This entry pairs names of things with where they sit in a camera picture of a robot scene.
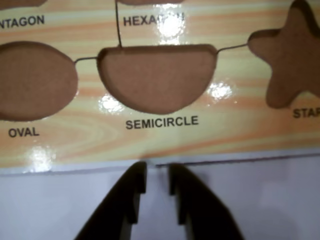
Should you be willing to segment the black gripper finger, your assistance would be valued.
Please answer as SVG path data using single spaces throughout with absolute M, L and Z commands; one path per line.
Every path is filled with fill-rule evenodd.
M 129 240 L 146 192 L 147 163 L 136 162 L 120 177 L 76 236 L 77 240 Z
M 187 167 L 168 168 L 169 194 L 176 196 L 177 220 L 188 240 L 243 240 L 225 204 Z

